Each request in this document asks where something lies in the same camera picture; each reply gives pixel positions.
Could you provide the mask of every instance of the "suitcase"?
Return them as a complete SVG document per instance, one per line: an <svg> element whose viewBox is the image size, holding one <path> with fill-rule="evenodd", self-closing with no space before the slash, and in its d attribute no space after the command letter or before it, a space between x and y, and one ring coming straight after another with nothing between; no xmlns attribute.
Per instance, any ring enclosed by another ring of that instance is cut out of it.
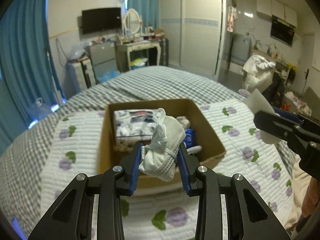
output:
<svg viewBox="0 0 320 240"><path fill-rule="evenodd" d="M160 66L169 66L169 40L163 38L159 40L161 47ZM152 48L149 51L149 65L157 65L157 49Z"/></svg>

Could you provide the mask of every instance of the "white wooden desk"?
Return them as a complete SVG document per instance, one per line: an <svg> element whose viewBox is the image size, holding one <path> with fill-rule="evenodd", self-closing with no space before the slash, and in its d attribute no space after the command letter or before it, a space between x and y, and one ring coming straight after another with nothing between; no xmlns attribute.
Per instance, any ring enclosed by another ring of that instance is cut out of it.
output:
<svg viewBox="0 0 320 240"><path fill-rule="evenodd" d="M157 48L157 65L159 66L160 65L160 55L161 55L161 47L160 47L159 41L143 41L143 42L134 42L134 43L117 45L117 49L119 51L123 51L123 52L127 53L129 70L131 70L130 53L132 51L139 51L139 50L145 50L145 49L147 49L149 51L149 49L152 49L152 48Z"/></svg>

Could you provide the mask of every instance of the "blue package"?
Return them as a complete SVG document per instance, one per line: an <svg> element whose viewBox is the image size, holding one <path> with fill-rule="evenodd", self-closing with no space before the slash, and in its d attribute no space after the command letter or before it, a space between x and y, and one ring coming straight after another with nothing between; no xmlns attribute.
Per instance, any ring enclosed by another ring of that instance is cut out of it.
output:
<svg viewBox="0 0 320 240"><path fill-rule="evenodd" d="M183 142L187 149L196 145L195 143L195 131L193 129L185 129L186 137Z"/></svg>

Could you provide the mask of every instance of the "kitchen cabinet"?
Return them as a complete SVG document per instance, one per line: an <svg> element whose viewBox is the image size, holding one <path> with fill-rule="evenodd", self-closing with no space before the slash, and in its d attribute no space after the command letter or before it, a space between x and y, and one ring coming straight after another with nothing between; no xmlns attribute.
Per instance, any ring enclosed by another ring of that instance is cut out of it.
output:
<svg viewBox="0 0 320 240"><path fill-rule="evenodd" d="M271 0L272 3L272 15L285 21L284 4L277 0Z"/></svg>
<svg viewBox="0 0 320 240"><path fill-rule="evenodd" d="M297 27L298 26L297 12L287 5L284 6L284 10L285 10L285 21L290 23L294 27Z"/></svg>
<svg viewBox="0 0 320 240"><path fill-rule="evenodd" d="M272 17L271 0L257 0L257 14L271 18Z"/></svg>

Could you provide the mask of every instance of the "plastic bag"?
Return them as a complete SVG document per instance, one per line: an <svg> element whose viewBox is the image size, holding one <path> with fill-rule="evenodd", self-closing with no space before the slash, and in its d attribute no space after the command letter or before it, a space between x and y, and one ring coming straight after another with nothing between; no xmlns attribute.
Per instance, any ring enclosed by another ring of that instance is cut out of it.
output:
<svg viewBox="0 0 320 240"><path fill-rule="evenodd" d="M244 81L244 89L250 93L258 89L262 93L272 84L273 73L274 70L270 69L256 76L247 74Z"/></svg>
<svg viewBox="0 0 320 240"><path fill-rule="evenodd" d="M262 56L254 55L244 64L243 72L244 89L250 93L258 89L262 93L272 84L275 63L269 62Z"/></svg>

